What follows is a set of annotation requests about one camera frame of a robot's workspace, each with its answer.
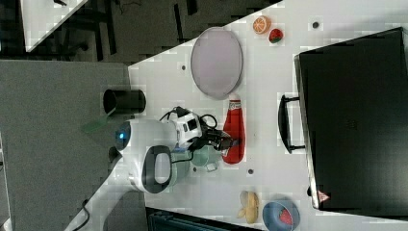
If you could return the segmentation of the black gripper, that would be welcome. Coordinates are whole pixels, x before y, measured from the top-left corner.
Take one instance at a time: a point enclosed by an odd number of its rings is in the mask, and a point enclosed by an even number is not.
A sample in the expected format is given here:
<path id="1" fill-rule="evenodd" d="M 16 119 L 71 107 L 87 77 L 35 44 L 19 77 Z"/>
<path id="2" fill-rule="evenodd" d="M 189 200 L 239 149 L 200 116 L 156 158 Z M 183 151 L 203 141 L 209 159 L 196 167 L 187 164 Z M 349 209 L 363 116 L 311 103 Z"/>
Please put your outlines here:
<path id="1" fill-rule="evenodd" d="M 220 131 L 217 129 L 206 130 L 203 135 L 196 138 L 192 145 L 192 150 L 198 150 L 205 145 L 212 146 L 215 150 L 228 150 L 229 148 L 239 145 L 240 139 L 233 139 L 230 134 L 225 131 Z"/>

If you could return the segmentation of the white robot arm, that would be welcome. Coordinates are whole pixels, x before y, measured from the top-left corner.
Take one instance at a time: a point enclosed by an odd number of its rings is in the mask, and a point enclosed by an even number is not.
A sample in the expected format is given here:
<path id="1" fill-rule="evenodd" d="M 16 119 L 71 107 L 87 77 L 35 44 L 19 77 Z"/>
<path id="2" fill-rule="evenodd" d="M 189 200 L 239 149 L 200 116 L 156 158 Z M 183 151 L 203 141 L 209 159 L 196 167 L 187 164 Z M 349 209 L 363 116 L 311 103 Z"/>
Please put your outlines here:
<path id="1" fill-rule="evenodd" d="M 192 153 L 206 145 L 222 151 L 239 143 L 226 132 L 189 115 L 168 121 L 125 121 L 115 134 L 119 160 L 64 231 L 104 231 L 106 218 L 126 193 L 163 192 L 169 186 L 172 167 L 177 163 L 171 158 L 173 151 Z"/>

